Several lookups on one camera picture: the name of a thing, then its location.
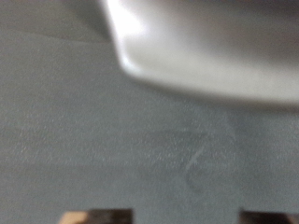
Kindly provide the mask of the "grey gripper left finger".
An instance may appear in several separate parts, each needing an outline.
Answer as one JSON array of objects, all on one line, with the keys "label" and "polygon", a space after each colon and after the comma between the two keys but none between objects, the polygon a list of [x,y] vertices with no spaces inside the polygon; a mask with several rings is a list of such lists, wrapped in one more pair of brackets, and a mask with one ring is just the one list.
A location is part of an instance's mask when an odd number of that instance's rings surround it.
[{"label": "grey gripper left finger", "polygon": [[92,209],[88,211],[68,211],[59,224],[133,224],[132,209]]}]

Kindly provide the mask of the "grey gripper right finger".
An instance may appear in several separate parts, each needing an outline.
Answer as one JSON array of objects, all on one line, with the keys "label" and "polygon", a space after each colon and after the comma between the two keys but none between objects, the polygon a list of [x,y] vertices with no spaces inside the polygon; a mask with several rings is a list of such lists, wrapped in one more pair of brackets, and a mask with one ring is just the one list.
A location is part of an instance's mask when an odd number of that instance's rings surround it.
[{"label": "grey gripper right finger", "polygon": [[239,224],[299,224],[298,214],[241,211]]}]

